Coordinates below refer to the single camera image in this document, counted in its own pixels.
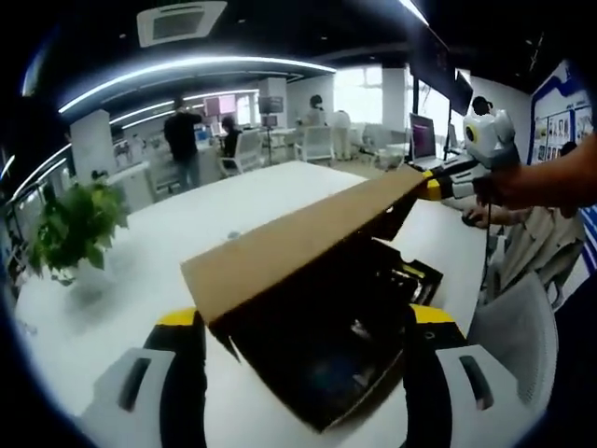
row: items inside box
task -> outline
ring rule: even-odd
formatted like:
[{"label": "items inside box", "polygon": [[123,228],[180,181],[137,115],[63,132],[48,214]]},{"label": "items inside box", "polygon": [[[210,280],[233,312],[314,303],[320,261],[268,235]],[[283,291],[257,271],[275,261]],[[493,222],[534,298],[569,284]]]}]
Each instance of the items inside box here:
[{"label": "items inside box", "polygon": [[441,274],[355,236],[246,302],[222,324],[268,387],[322,431],[347,414],[402,350],[402,314]]}]

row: ceiling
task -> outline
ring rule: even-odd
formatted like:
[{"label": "ceiling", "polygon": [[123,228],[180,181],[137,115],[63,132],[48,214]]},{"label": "ceiling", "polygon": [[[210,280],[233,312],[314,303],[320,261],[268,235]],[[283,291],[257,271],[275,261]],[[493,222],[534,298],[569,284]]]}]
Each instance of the ceiling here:
[{"label": "ceiling", "polygon": [[[335,68],[381,63],[403,66],[408,55],[407,24],[413,16],[397,0],[228,0],[212,32],[141,49],[136,16],[145,9],[176,0],[55,0],[31,14],[17,2],[4,16],[1,41],[11,46],[11,64],[3,66],[6,81],[2,104],[20,94],[27,66],[34,61],[35,92],[56,107],[127,71],[176,58],[201,55],[252,55],[320,63]],[[415,0],[431,29],[450,48],[458,67],[522,91],[531,92],[562,59],[551,26],[535,3],[502,0]],[[14,36],[10,20],[27,17],[25,32]],[[313,69],[271,63],[236,64],[210,70],[168,71],[117,86],[64,114],[74,120],[101,107],[112,115],[171,99],[176,93],[239,88],[267,75],[287,78],[322,74]],[[0,110],[6,123],[10,107]],[[30,173],[47,155],[43,150],[20,163]]]}]

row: black shirt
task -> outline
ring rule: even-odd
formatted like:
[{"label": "black shirt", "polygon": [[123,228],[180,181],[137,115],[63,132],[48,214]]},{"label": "black shirt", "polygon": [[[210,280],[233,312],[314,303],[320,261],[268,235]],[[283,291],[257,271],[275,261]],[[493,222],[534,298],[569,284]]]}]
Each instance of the black shirt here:
[{"label": "black shirt", "polygon": [[201,123],[201,116],[177,112],[166,120],[164,137],[175,161],[187,161],[197,154],[194,125]]},{"label": "black shirt", "polygon": [[233,129],[224,137],[224,157],[234,157],[234,153],[236,152],[236,142],[239,139],[239,135],[243,133],[238,129]]}]

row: cardboard box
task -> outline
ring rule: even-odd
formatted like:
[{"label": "cardboard box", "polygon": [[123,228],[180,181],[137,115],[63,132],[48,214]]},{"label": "cardboard box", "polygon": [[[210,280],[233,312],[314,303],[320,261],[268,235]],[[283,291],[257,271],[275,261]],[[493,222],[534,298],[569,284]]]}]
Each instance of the cardboard box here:
[{"label": "cardboard box", "polygon": [[401,167],[182,265],[209,330],[317,431],[400,379],[401,310],[430,302],[442,275],[380,240],[395,238],[422,181]]}]

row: ceiling light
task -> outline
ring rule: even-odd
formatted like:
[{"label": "ceiling light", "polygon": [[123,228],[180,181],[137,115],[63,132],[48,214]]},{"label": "ceiling light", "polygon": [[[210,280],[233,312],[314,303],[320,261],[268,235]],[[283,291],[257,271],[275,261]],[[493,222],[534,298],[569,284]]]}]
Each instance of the ceiling light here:
[{"label": "ceiling light", "polygon": [[149,107],[144,107],[143,109],[135,110],[134,112],[131,112],[130,114],[123,115],[122,117],[118,117],[117,119],[111,119],[110,124],[115,124],[115,123],[118,123],[119,121],[123,121],[124,119],[129,119],[130,117],[133,117],[137,114],[142,114],[144,112],[147,112],[148,110],[157,109],[158,107],[164,107],[166,105],[173,105],[173,104],[174,104],[174,101],[166,101],[164,103],[159,103],[158,105],[151,105]]},{"label": "ceiling light", "polygon": [[12,195],[12,198],[10,198],[10,200],[14,201],[15,199],[17,199],[17,196],[19,196],[22,189],[24,189],[27,186],[29,181],[31,179],[33,179],[37,175],[37,173],[39,173],[41,170],[43,170],[44,167],[46,165],[48,165],[48,163],[51,163],[54,159],[56,159],[58,156],[60,156],[66,149],[68,149],[71,146],[72,145],[69,143],[68,145],[62,147],[58,152],[49,156],[49,158],[46,161],[44,161],[41,165],[39,165],[37,168],[35,168],[34,171],[30,175],[28,175],[25,180],[23,180],[23,182],[17,187],[17,189],[15,189],[15,192]]},{"label": "ceiling light", "polygon": [[417,19],[422,21],[425,24],[425,26],[429,26],[427,19],[424,17],[422,12],[414,5],[414,3],[412,3],[412,0],[398,0],[398,1],[402,4],[403,7],[405,7],[412,14],[414,14],[414,17],[416,17]]},{"label": "ceiling light", "polygon": [[56,168],[58,168],[60,165],[62,165],[65,162],[66,162],[66,158],[60,159],[59,161],[54,163],[51,167],[49,167],[49,169],[44,174],[42,174],[37,179],[37,183],[40,183],[42,180],[44,180],[46,177],[48,177],[52,173],[52,171],[54,171]]},{"label": "ceiling light", "polygon": [[63,114],[68,109],[73,107],[74,105],[78,105],[81,101],[86,100],[87,98],[91,97],[92,95],[108,89],[109,87],[115,86],[121,82],[128,81],[130,79],[134,79],[136,77],[141,77],[143,75],[149,75],[151,73],[167,71],[174,68],[189,68],[189,67],[197,67],[202,65],[209,65],[209,64],[218,64],[218,63],[280,63],[284,65],[293,65],[305,68],[312,68],[315,70],[321,70],[324,72],[329,73],[336,73],[336,69],[332,67],[326,67],[324,65],[319,65],[316,63],[304,63],[301,61],[293,61],[290,59],[278,59],[278,58],[262,58],[257,56],[204,56],[204,57],[196,57],[196,58],[187,58],[181,59],[176,61],[170,61],[167,63],[159,63],[156,65],[150,65],[146,68],[141,70],[135,70],[134,72],[127,73],[126,75],[122,75],[121,77],[115,77],[110,79],[109,81],[105,82],[104,84],[100,84],[99,86],[94,87],[93,89],[86,91],[85,93],[79,95],[78,97],[72,99],[65,105],[63,105],[59,112]]},{"label": "ceiling light", "polygon": [[236,95],[242,93],[259,93],[259,89],[241,89],[239,91],[212,91],[211,93],[202,93],[201,95],[186,96],[183,98],[184,101],[198,100],[200,98],[209,98],[211,96],[222,96],[222,95]]},{"label": "ceiling light", "polygon": [[4,168],[2,169],[2,174],[0,174],[0,180],[2,180],[4,178],[4,175],[7,173],[8,168],[10,168],[10,165],[12,165],[13,161],[15,161],[14,154],[12,156],[10,156],[10,159],[8,159],[7,164],[4,165]]},{"label": "ceiling light", "polygon": [[152,115],[151,117],[147,117],[146,119],[140,119],[139,121],[134,121],[131,124],[127,124],[125,126],[122,126],[122,129],[129,129],[132,126],[136,126],[137,124],[145,123],[146,121],[150,121],[151,119],[158,119],[159,117],[165,117],[166,115],[172,115],[174,112],[176,112],[176,111],[175,110],[169,110],[168,112],[162,112],[161,114]]}]

